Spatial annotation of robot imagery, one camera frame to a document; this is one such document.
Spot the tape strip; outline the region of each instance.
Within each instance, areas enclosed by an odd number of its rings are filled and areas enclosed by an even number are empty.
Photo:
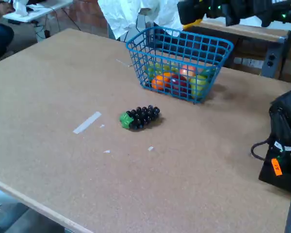
[[[84,121],[78,128],[76,128],[73,132],[75,134],[79,134],[83,132],[88,126],[90,126],[95,120],[97,120],[101,116],[100,112],[95,112],[92,116],[90,116],[86,121]]]

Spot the white desk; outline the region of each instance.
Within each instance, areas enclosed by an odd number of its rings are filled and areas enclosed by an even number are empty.
[[[30,11],[27,16],[21,16],[15,12],[3,16],[6,19],[12,19],[19,22],[28,23],[35,19],[41,18],[52,11],[71,5],[73,0],[47,0],[35,5],[28,5],[33,11]]]

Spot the white tape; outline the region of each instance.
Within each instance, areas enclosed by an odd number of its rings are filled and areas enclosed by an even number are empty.
[[[282,145],[279,142],[276,141],[274,146],[277,147],[278,149],[282,150]],[[285,146],[285,151],[291,151],[291,147]]]
[[[90,126],[95,120],[97,120],[101,116],[100,112],[95,112],[92,116],[90,116],[86,121],[84,121],[78,128],[76,128],[73,132],[79,134],[83,132],[88,126]]]

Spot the brick wall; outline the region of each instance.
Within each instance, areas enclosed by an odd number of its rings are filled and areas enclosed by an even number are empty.
[[[98,5],[97,0],[74,0],[74,3],[65,8],[65,11],[76,23],[92,25],[98,28],[107,28],[107,21]],[[66,17],[63,11],[58,11],[58,18]]]

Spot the blue wire basket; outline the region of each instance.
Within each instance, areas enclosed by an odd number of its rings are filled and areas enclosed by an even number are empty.
[[[126,44],[143,88],[202,102],[234,45],[178,30],[147,28]]]

